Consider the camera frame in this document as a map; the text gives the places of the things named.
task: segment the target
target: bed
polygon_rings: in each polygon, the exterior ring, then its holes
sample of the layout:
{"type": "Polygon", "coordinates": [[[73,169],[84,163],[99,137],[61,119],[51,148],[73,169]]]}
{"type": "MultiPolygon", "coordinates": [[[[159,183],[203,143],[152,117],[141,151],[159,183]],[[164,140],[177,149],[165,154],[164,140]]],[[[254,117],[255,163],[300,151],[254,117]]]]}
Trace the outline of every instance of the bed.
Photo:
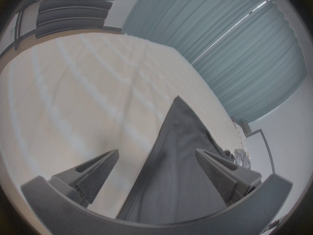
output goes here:
{"type": "Polygon", "coordinates": [[[192,66],[175,49],[132,36],[84,33],[36,45],[6,65],[0,89],[0,183],[36,227],[21,184],[118,149],[88,206],[115,218],[177,96],[219,147],[243,147],[240,127],[192,66]]]}

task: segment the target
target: crumpled gray cloth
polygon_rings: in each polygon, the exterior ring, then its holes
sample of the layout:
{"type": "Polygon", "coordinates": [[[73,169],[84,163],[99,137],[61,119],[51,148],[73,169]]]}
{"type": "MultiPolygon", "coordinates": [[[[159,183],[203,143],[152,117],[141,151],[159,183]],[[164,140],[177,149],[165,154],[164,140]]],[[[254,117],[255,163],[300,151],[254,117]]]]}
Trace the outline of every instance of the crumpled gray cloth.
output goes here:
{"type": "Polygon", "coordinates": [[[242,149],[235,150],[235,162],[236,164],[243,166],[245,168],[251,168],[251,161],[247,155],[247,153],[242,149]]]}

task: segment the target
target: curtain fold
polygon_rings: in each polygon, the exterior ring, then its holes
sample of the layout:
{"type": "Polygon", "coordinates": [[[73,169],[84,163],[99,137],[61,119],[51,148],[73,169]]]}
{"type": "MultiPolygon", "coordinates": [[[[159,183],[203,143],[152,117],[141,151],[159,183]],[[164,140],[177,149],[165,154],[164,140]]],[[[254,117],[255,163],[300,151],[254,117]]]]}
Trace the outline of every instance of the curtain fold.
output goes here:
{"type": "MultiPolygon", "coordinates": [[[[138,0],[122,32],[177,49],[190,63],[266,0],[138,0]]],[[[307,75],[292,29],[272,2],[218,41],[194,68],[230,116],[248,122],[286,100],[307,75]]]]}

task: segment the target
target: folded gray garment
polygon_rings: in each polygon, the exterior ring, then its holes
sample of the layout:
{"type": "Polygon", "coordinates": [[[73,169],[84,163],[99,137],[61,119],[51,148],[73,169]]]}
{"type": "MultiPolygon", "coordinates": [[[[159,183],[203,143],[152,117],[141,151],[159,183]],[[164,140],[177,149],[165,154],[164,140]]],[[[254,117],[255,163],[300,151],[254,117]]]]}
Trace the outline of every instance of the folded gray garment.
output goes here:
{"type": "Polygon", "coordinates": [[[195,158],[196,148],[234,162],[233,155],[217,146],[197,115],[177,97],[117,218],[170,224],[226,209],[195,158]]]}
{"type": "Polygon", "coordinates": [[[251,162],[247,153],[242,149],[235,150],[235,162],[245,168],[251,169],[251,162]]]}

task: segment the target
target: wooden floor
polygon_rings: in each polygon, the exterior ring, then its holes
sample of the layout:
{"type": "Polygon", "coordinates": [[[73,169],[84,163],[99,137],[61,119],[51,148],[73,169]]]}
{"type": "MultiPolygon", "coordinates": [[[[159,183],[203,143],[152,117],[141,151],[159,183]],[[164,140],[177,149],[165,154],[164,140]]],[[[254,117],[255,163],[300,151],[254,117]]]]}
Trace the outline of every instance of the wooden floor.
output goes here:
{"type": "Polygon", "coordinates": [[[122,34],[121,32],[118,32],[118,31],[107,31],[107,30],[102,30],[102,29],[77,29],[77,30],[68,30],[68,31],[54,33],[54,34],[47,35],[38,39],[36,39],[35,35],[31,35],[30,37],[20,42],[17,50],[15,50],[14,47],[12,47],[6,54],[3,55],[3,57],[0,59],[0,73],[14,57],[16,57],[18,54],[20,54],[24,50],[29,49],[30,47],[33,47],[34,45],[43,43],[45,41],[48,41],[57,37],[64,37],[64,36],[80,34],[80,33],[88,33],[88,32],[106,32],[106,33],[113,33],[113,34],[122,34]]]}

